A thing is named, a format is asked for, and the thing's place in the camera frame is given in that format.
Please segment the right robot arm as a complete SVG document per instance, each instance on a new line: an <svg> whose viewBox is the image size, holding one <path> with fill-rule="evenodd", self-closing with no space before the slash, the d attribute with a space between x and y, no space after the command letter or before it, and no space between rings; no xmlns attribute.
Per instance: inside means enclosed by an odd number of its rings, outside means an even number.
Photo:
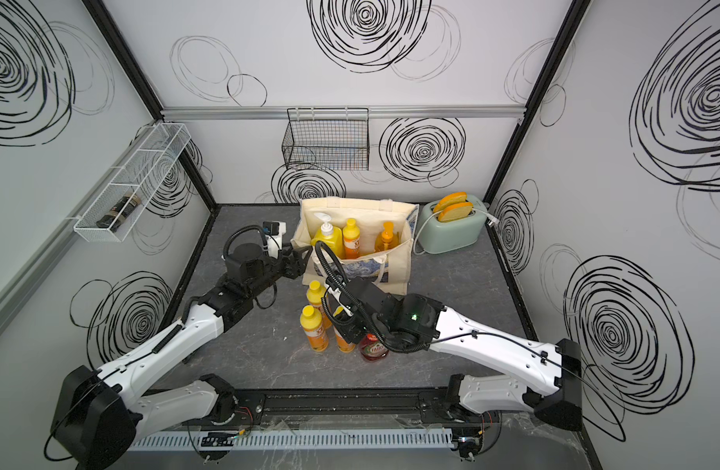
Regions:
<svg viewBox="0 0 720 470"><path fill-rule="evenodd" d="M322 303L349 343L373 335L395 354L451 354L494 370L488 377L453 375L450 407L473 414L529 411L559 429L583 427L581 348L573 340L552 344L520 338L429 297L394 296L360 278L330 280Z"/></svg>

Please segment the canvas starry night tote bag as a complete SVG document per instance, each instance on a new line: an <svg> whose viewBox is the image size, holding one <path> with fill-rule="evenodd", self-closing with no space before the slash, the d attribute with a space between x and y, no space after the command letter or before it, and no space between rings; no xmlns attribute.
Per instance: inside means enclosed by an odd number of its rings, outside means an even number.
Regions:
<svg viewBox="0 0 720 470"><path fill-rule="evenodd" d="M356 219L360 228L360 256L340 262L349 278L363 278L389 294L405 295L412 274L412 246L419 207L392 200L346 199L326 197L305 199L300 203L300 221L291 244L306 247L320 227L315 213L327 213L342 231L348 219ZM385 221L394 223L400 244L389 251L375 251L375 239Z"/></svg>

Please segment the yellow pump dish soap bottle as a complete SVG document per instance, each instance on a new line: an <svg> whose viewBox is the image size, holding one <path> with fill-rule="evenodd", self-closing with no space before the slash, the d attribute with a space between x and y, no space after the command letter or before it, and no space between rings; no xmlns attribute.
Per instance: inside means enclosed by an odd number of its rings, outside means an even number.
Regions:
<svg viewBox="0 0 720 470"><path fill-rule="evenodd" d="M319 229L311 240L311 245L324 242L340 259L345 258L342 230L332 223L332 217L327 213L315 213L321 222Z"/></svg>

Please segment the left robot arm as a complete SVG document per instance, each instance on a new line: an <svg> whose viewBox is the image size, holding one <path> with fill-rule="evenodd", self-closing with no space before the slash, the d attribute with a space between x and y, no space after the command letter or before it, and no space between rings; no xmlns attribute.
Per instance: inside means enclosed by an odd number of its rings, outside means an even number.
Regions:
<svg viewBox="0 0 720 470"><path fill-rule="evenodd" d="M105 469L148 435L209 417L216 407L232 415L234 390L214 375L166 392L149 390L184 358L233 328L281 278L303 276L312 250L287 245L272 257L264 242L226 246L225 273L179 320L99 369L79 366L64 378L49 437L78 468Z"/></svg>

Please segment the tall orange dish soap bottle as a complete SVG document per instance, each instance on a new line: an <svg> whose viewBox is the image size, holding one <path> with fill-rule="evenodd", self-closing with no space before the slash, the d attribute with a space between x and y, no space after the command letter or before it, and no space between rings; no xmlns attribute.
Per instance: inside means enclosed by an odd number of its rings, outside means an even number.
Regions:
<svg viewBox="0 0 720 470"><path fill-rule="evenodd" d="M399 234L394 230L392 221L385 221L383 229L375 239L375 251L385 252L396 248L400 244Z"/></svg>

